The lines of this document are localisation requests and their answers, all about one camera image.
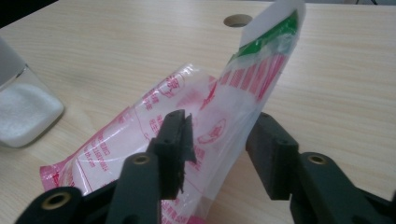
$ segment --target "plastic packaging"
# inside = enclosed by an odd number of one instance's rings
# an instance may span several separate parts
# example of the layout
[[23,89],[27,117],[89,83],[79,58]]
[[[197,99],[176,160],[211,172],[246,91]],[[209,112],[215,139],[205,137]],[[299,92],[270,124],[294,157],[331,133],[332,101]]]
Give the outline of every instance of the plastic packaging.
[[146,149],[164,115],[183,108],[192,113],[197,162],[186,163],[184,193],[163,201],[163,223],[204,223],[294,49],[303,17],[304,3],[275,2],[244,29],[219,80],[193,65],[180,68],[75,154],[42,167],[45,189],[76,186],[87,194],[117,179],[123,160]]
[[0,38],[0,145],[29,144],[63,111],[58,98]]

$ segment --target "transparent plastic bag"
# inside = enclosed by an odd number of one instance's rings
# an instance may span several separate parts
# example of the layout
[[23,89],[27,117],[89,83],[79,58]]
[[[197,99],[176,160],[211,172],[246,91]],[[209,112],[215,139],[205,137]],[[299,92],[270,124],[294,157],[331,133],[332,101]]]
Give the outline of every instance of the transparent plastic bag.
[[65,161],[41,168],[45,189],[84,194],[117,179],[123,160],[146,150],[164,116],[192,114],[196,163],[185,166],[184,193],[163,201],[163,223],[204,223],[226,175],[297,42],[304,3],[278,0],[245,29],[241,47],[218,80],[189,64],[126,108]]

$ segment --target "wood grain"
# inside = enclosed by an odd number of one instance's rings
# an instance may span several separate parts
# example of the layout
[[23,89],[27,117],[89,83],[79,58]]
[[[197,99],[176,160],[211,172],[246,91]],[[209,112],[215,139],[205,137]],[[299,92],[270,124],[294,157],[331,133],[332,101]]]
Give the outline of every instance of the wood grain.
[[[42,193],[39,166],[63,160],[183,63],[218,77],[263,2],[59,1],[0,30],[62,100],[59,122],[32,145],[0,148],[0,222]],[[396,189],[396,7],[307,5],[300,42],[264,111],[333,158],[360,188]],[[292,223],[242,153],[207,223]]]

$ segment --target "plastic bag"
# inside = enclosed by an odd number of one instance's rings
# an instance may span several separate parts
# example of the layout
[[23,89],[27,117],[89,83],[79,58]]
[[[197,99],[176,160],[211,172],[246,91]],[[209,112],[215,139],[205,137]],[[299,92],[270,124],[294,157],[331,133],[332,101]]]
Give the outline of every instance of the plastic bag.
[[303,18],[303,2],[275,2],[244,28],[241,47],[219,80],[192,65],[180,68],[75,154],[42,167],[45,189],[75,186],[87,194],[117,179],[123,160],[146,149],[164,115],[185,109],[193,117],[197,162],[186,163],[184,193],[163,201],[163,223],[204,223],[295,47]]

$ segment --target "white plastic container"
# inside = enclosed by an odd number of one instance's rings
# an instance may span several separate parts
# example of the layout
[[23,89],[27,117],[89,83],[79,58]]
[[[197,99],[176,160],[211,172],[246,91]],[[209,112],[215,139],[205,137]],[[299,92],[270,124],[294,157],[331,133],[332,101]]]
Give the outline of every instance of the white plastic container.
[[0,145],[31,143],[63,111],[64,105],[0,37]]

